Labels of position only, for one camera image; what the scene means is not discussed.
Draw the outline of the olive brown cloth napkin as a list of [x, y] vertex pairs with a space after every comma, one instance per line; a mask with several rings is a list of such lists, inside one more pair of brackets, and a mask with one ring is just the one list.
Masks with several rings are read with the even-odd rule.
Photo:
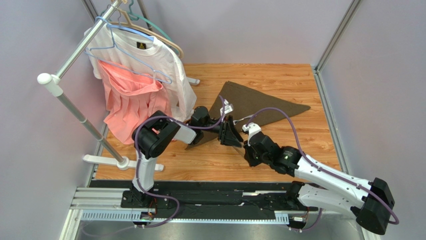
[[[227, 81], [223, 85], [218, 95], [222, 96], [224, 100], [227, 100], [230, 104], [233, 105], [234, 110], [230, 113], [230, 115], [232, 115], [235, 120], [239, 120], [243, 117], [255, 114], [257, 111], [267, 107], [278, 108], [285, 112], [289, 117], [302, 114], [311, 109], [311, 107], [308, 105], [286, 101], [231, 81]], [[212, 118], [220, 117], [221, 107], [221, 100], [219, 96], [217, 96], [214, 102], [211, 104], [211, 107], [208, 108], [209, 115]], [[259, 126], [264, 126], [283, 119], [285, 119], [285, 117], [282, 113], [268, 110], [256, 116], [254, 123], [258, 124]], [[202, 132], [204, 136], [199, 141], [199, 143], [195, 145], [188, 145], [185, 150], [195, 148], [212, 140], [217, 140], [217, 134], [206, 131]]]

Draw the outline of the silver fork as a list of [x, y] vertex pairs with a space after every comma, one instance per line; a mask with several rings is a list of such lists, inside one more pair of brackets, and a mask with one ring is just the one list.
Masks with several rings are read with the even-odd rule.
[[239, 123], [239, 122], [241, 122], [241, 121], [249, 120], [252, 116], [253, 116], [253, 115], [251, 114], [251, 115], [245, 116], [245, 117], [243, 117], [243, 118], [240, 118], [240, 119], [234, 120], [234, 121], [233, 121], [233, 123], [236, 125], [236, 124], [238, 124], [238, 123]]

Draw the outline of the silver table knife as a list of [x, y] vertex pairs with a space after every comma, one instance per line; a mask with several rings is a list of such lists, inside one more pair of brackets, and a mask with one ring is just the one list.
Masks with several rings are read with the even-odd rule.
[[245, 157], [245, 153], [246, 153], [246, 150], [245, 150], [245, 148], [242, 146], [242, 147], [238, 147], [238, 146], [233, 146], [233, 149], [242, 157], [242, 158], [244, 158]]

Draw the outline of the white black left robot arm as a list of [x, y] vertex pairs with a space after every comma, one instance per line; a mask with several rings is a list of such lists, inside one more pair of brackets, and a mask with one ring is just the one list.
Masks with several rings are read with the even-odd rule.
[[132, 133], [136, 150], [135, 176], [129, 190], [123, 192], [122, 208], [147, 208], [156, 199], [152, 192], [158, 157], [172, 140], [188, 145], [198, 144], [204, 132], [217, 135], [221, 145], [242, 147], [243, 138], [236, 129], [232, 116], [222, 114], [212, 118], [205, 106], [196, 107], [190, 119], [179, 122], [160, 110], [139, 125]]

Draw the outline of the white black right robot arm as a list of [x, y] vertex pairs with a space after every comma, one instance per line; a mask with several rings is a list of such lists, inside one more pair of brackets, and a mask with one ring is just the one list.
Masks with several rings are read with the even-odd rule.
[[287, 197], [305, 207], [338, 212], [377, 235], [384, 235], [391, 223], [395, 199], [388, 183], [353, 177], [330, 168], [291, 146], [279, 146], [261, 131], [248, 133], [244, 141], [249, 166], [268, 165], [282, 175], [304, 179], [316, 186], [294, 181]]

